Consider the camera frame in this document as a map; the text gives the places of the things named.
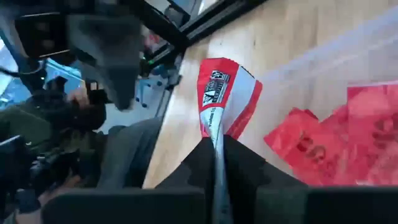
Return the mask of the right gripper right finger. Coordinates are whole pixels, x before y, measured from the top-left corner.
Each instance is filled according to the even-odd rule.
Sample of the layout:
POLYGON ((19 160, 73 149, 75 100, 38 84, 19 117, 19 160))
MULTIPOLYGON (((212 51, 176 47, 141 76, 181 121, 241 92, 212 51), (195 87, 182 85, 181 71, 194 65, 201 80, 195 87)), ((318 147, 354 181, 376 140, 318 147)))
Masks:
POLYGON ((224 136, 235 224, 398 224, 398 187, 310 187, 224 136))

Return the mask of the person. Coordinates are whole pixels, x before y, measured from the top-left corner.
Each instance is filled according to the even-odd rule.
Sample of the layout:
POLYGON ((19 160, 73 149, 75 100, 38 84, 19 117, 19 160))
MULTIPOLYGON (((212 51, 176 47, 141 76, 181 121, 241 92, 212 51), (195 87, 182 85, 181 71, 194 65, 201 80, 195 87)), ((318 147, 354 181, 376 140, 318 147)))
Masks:
POLYGON ((0 111, 0 142, 22 136, 39 152, 78 150, 78 171, 70 174, 96 179, 100 175, 100 150, 91 140, 106 119, 109 100, 103 91, 94 91, 88 98, 90 105, 84 109, 67 101, 64 94, 35 95, 8 106, 0 111))

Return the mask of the long red white candy strip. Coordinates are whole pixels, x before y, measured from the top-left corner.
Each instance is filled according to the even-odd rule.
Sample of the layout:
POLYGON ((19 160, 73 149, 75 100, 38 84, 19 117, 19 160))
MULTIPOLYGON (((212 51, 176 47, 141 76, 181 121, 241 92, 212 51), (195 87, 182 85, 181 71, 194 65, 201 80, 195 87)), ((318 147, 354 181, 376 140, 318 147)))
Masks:
POLYGON ((262 83, 244 67, 228 58, 201 62, 197 80, 200 128, 215 152, 215 183, 211 224, 232 222, 231 202, 224 161, 224 135, 238 139, 251 119, 262 83))

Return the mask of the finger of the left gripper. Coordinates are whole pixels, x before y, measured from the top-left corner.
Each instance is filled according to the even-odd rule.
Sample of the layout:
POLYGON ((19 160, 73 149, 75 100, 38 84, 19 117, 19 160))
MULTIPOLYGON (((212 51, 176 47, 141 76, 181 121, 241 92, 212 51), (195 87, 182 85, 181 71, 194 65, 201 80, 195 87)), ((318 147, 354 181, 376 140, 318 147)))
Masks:
POLYGON ((141 23, 134 16, 72 15, 67 19, 70 50, 81 75, 100 82, 117 109, 132 105, 140 74, 141 23))

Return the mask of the black bulky device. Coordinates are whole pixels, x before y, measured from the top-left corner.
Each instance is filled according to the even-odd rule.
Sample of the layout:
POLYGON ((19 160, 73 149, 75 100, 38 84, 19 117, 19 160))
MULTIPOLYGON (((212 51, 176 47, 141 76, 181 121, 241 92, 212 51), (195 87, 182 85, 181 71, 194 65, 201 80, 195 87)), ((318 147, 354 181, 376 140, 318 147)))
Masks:
POLYGON ((79 151, 39 152, 22 136, 0 142, 0 219, 13 208, 30 213, 41 207, 39 197, 62 185, 78 171, 79 151))

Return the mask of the person's hand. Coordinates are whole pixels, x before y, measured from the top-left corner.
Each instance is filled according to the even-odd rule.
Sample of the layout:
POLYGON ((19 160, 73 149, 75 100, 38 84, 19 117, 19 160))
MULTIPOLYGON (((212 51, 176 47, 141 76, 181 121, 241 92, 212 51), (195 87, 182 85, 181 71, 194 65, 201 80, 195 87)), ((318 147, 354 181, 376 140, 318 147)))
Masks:
POLYGON ((85 108, 90 105, 90 101, 85 86, 80 86, 73 90, 68 96, 67 100, 72 103, 77 103, 80 108, 85 108))
POLYGON ((30 213, 22 213, 16 210, 15 213, 15 224, 42 224, 41 219, 41 208, 48 203, 51 199, 58 197, 59 195, 65 194, 71 189, 74 189, 81 182, 79 175, 68 176, 64 183, 53 190, 48 190, 38 197, 40 202, 40 208, 30 213))

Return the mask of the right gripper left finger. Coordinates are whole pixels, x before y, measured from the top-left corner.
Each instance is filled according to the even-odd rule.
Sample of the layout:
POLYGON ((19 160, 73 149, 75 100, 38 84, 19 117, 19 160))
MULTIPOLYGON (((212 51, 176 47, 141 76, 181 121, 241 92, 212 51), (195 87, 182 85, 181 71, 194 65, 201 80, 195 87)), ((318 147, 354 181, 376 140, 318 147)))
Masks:
POLYGON ((42 209, 43 224, 210 224, 214 147, 203 138, 156 188, 74 189, 42 209))

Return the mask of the large clear plastic container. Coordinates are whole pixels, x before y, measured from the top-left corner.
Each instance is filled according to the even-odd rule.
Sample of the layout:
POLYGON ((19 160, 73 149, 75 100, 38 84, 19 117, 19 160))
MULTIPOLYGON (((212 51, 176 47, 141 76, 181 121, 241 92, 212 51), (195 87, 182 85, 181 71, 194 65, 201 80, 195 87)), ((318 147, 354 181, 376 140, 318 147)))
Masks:
POLYGON ((398 6, 261 78, 263 91, 241 140, 268 163, 294 176, 265 142, 293 108, 320 123, 346 104, 347 88, 398 80, 398 6))

